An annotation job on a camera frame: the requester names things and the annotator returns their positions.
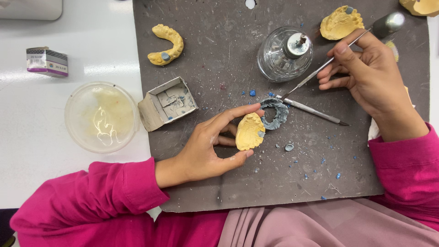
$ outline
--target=pink sleeve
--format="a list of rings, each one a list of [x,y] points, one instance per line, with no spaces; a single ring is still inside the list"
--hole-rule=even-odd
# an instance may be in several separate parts
[[[384,195],[371,200],[439,230],[439,138],[434,128],[423,137],[369,141]]]
[[[141,214],[169,199],[156,183],[154,158],[144,162],[93,162],[79,171],[44,182],[11,219],[22,233],[41,234],[102,222],[121,214]]]

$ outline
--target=white table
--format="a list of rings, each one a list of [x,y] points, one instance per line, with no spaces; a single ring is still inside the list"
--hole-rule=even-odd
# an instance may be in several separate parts
[[[93,161],[142,161],[150,155],[143,126],[128,146],[101,155],[68,135],[64,106],[78,86],[109,81],[142,100],[131,1],[64,1],[54,21],[0,20],[0,208],[17,208],[47,179],[86,170]],[[439,126],[439,18],[429,18],[430,120]],[[48,46],[68,55],[69,76],[26,71],[26,48]]]

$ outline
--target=gray work mat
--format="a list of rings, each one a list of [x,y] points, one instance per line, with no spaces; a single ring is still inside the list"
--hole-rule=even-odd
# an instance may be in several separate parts
[[[340,6],[339,1],[260,1],[250,10],[240,0],[134,0],[140,73],[144,95],[148,90],[181,76],[200,109],[149,133],[151,155],[170,158],[183,148],[196,124],[236,106],[256,103],[269,92],[284,94],[321,65],[336,42],[320,36],[321,20]],[[399,10],[406,24],[384,38],[399,50],[399,69],[410,98],[422,118],[429,113],[429,42],[425,17],[411,16],[398,1],[345,1],[358,9],[366,27],[378,18]],[[310,68],[286,83],[271,83],[260,73],[256,54],[274,29],[303,23],[314,45]],[[183,54],[166,66],[149,62],[147,55],[170,49],[172,44],[155,36],[151,28],[168,25],[184,39]],[[248,93],[256,90],[256,96]],[[326,198],[380,194],[383,189],[375,174],[367,147],[371,118],[354,101],[348,90],[320,91],[314,78],[290,98],[352,124],[339,126],[299,109],[290,108],[281,128],[267,131],[263,143],[244,166],[216,178],[189,182],[166,191],[171,199],[164,211],[201,211]],[[290,152],[284,150],[294,143]],[[216,147],[219,157],[238,150]]]

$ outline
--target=hand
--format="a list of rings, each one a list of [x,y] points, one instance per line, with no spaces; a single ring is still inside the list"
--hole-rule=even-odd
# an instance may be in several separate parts
[[[229,109],[195,126],[194,132],[177,156],[156,163],[155,179],[159,188],[216,177],[242,166],[253,154],[252,149],[221,159],[216,155],[213,146],[236,146],[235,139],[219,134],[230,132],[236,135],[237,126],[230,121],[252,112],[263,116],[264,111],[260,107],[261,104],[257,103]]]
[[[335,60],[317,74],[319,88],[348,88],[358,104],[375,119],[384,141],[428,134],[424,121],[411,105],[392,50],[369,32],[356,43],[363,52],[354,52],[348,46],[365,31],[353,31],[327,53]],[[330,80],[336,73],[348,76]]]

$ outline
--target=barcode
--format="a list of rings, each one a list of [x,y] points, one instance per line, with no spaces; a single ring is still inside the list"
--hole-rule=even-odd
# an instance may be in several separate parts
[[[43,59],[29,59],[30,65],[45,65],[46,60]]]

